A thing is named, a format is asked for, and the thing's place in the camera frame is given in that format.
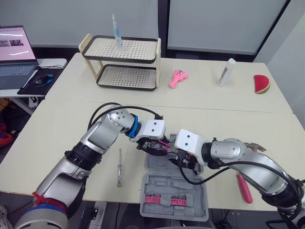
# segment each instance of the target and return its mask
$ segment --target laptop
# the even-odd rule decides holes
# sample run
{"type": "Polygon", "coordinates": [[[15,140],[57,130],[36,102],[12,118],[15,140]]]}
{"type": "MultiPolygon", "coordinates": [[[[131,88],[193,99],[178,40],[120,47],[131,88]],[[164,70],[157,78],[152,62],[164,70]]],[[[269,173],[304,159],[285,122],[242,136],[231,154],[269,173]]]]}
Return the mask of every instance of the laptop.
{"type": "Polygon", "coordinates": [[[0,89],[21,88],[38,62],[22,25],[0,27],[0,89]]]}

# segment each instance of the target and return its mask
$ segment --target black cable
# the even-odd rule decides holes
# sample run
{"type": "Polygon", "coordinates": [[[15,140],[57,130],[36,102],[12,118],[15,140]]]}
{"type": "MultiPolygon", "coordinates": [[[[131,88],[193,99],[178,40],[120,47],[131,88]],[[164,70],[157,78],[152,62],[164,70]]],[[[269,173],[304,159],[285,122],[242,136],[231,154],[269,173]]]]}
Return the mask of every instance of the black cable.
{"type": "Polygon", "coordinates": [[[12,214],[14,214],[15,212],[19,211],[20,209],[24,208],[25,206],[29,205],[30,203],[32,203],[33,201],[31,200],[30,202],[22,205],[20,208],[17,208],[16,210],[12,211],[10,214],[8,214],[7,216],[10,216],[12,214]]]}
{"type": "Polygon", "coordinates": [[[296,209],[294,211],[294,213],[290,216],[287,217],[285,219],[279,219],[279,220],[269,220],[266,222],[266,225],[271,228],[271,229],[275,229],[274,227],[272,227],[270,224],[275,224],[275,223],[286,223],[289,222],[293,219],[295,219],[297,217],[297,215],[300,213],[301,211],[301,206],[302,206],[302,200],[301,197],[299,195],[299,191],[295,188],[295,184],[289,179],[287,178],[283,173],[277,171],[274,168],[271,168],[269,166],[266,166],[264,164],[260,164],[260,163],[256,163],[256,162],[250,162],[250,161],[235,161],[235,162],[229,162],[229,163],[224,163],[221,164],[219,167],[224,167],[224,166],[232,166],[232,165],[252,165],[252,166],[257,166],[257,167],[263,167],[265,169],[268,169],[272,172],[274,172],[275,174],[277,174],[278,176],[280,176],[283,180],[285,180],[288,185],[290,185],[292,187],[292,190],[295,192],[295,194],[298,197],[298,201],[297,201],[297,206],[296,209]]]}
{"type": "Polygon", "coordinates": [[[39,69],[47,69],[47,68],[61,68],[64,69],[64,66],[57,64],[57,65],[53,65],[53,66],[43,66],[43,67],[39,67],[39,69]]]}
{"type": "Polygon", "coordinates": [[[227,212],[226,212],[226,214],[225,214],[225,216],[224,216],[224,219],[221,221],[220,225],[222,225],[222,224],[224,223],[224,221],[227,219],[227,216],[228,216],[228,214],[229,214],[229,211],[230,211],[230,210],[227,210],[227,212]]]}
{"type": "Polygon", "coordinates": [[[117,226],[117,223],[118,223],[118,215],[119,215],[119,211],[120,211],[120,205],[121,205],[121,203],[119,203],[118,211],[116,212],[116,216],[115,216],[115,227],[114,227],[114,229],[116,229],[116,226],[117,226]]]}
{"type": "Polygon", "coordinates": [[[192,185],[201,185],[201,184],[203,184],[203,183],[209,181],[210,179],[214,178],[215,176],[221,174],[222,172],[224,172],[224,171],[230,169],[229,167],[223,168],[222,170],[219,170],[217,173],[214,173],[213,175],[209,176],[207,179],[204,179],[204,180],[198,181],[198,182],[194,182],[194,181],[189,180],[189,178],[186,177],[186,175],[185,175],[185,173],[184,173],[184,171],[183,171],[183,169],[182,169],[181,161],[178,161],[178,166],[179,166],[179,170],[180,170],[180,173],[181,173],[181,175],[183,176],[183,178],[184,178],[188,183],[190,183],[190,184],[192,184],[192,185]]]}
{"type": "Polygon", "coordinates": [[[107,113],[109,113],[111,111],[116,111],[116,110],[120,110],[120,109],[138,109],[138,110],[143,110],[143,111],[147,111],[147,112],[152,113],[155,116],[155,119],[163,119],[163,117],[160,116],[159,114],[157,114],[156,112],[154,112],[154,111],[152,111],[150,109],[144,108],[144,107],[139,107],[139,106],[119,106],[119,107],[114,107],[114,108],[108,109],[107,111],[104,111],[103,113],[98,115],[96,117],[96,119],[92,122],[91,126],[93,126],[105,114],[107,114],[107,113]]]}
{"type": "Polygon", "coordinates": [[[119,105],[119,106],[121,106],[121,104],[118,104],[118,103],[105,103],[105,104],[99,106],[99,107],[94,111],[94,113],[92,114],[92,116],[91,116],[91,118],[90,118],[90,121],[89,121],[89,124],[88,124],[88,129],[87,129],[87,130],[89,130],[90,127],[92,126],[92,120],[93,120],[93,118],[95,117],[96,113],[98,113],[99,110],[101,110],[103,107],[108,106],[108,105],[119,105]]]}

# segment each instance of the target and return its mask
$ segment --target pink handle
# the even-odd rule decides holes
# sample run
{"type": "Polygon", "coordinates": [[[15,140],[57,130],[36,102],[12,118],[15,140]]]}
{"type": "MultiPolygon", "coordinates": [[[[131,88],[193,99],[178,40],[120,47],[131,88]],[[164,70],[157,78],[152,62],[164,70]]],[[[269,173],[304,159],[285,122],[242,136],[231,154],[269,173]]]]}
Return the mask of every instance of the pink handle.
{"type": "Polygon", "coordinates": [[[173,79],[168,85],[170,88],[174,89],[176,88],[176,84],[178,83],[178,79],[173,79]]]}
{"type": "Polygon", "coordinates": [[[243,176],[240,174],[237,174],[236,177],[237,177],[237,183],[239,186],[239,190],[243,196],[244,201],[246,201],[248,204],[251,204],[253,202],[253,199],[252,199],[252,195],[251,195],[247,182],[244,180],[243,176]]]}

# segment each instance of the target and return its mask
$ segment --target screwdriver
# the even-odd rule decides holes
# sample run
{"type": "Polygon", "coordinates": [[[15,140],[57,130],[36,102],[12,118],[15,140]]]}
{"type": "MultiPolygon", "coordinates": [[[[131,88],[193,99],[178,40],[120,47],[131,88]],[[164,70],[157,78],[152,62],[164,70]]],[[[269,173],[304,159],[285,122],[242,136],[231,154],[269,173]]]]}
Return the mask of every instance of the screwdriver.
{"type": "Polygon", "coordinates": [[[120,148],[119,165],[118,165],[118,187],[122,186],[122,149],[120,148]]]}

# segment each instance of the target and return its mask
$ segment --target mouse pad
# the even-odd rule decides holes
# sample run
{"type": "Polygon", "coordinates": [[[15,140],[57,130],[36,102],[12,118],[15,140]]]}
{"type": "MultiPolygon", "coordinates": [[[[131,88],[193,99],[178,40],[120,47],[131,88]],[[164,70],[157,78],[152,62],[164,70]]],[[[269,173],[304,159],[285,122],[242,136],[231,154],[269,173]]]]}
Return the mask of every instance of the mouse pad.
{"type": "Polygon", "coordinates": [[[20,88],[17,94],[42,94],[46,95],[49,89],[53,86],[57,78],[60,76],[63,69],[58,68],[46,68],[40,69],[36,72],[36,74],[28,81],[28,83],[20,88]],[[39,75],[50,75],[52,81],[42,87],[37,87],[34,85],[34,80],[39,75]]]}

